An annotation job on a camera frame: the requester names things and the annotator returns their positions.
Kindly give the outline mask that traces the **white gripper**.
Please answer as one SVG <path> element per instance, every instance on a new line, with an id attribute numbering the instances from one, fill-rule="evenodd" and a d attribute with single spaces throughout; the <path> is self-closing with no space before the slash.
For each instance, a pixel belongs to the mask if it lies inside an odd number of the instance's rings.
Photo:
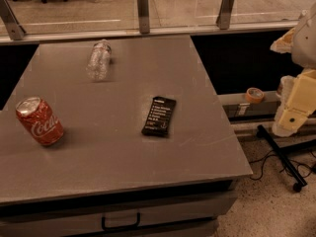
<path id="1" fill-rule="evenodd" d="M 276 90 L 280 105 L 272 126 L 273 134 L 295 134 L 316 111 L 316 71 L 304 69 L 296 77 L 282 76 Z"/>

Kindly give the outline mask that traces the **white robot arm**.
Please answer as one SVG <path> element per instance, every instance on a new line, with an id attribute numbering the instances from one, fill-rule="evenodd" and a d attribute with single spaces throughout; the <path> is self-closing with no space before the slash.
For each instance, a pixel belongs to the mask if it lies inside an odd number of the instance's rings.
<path id="1" fill-rule="evenodd" d="M 275 40 L 271 50 L 290 53 L 292 62 L 303 68 L 297 76 L 283 76 L 276 95 L 273 134 L 289 137 L 295 134 L 316 111 L 316 4 L 301 13 L 298 24 Z"/>

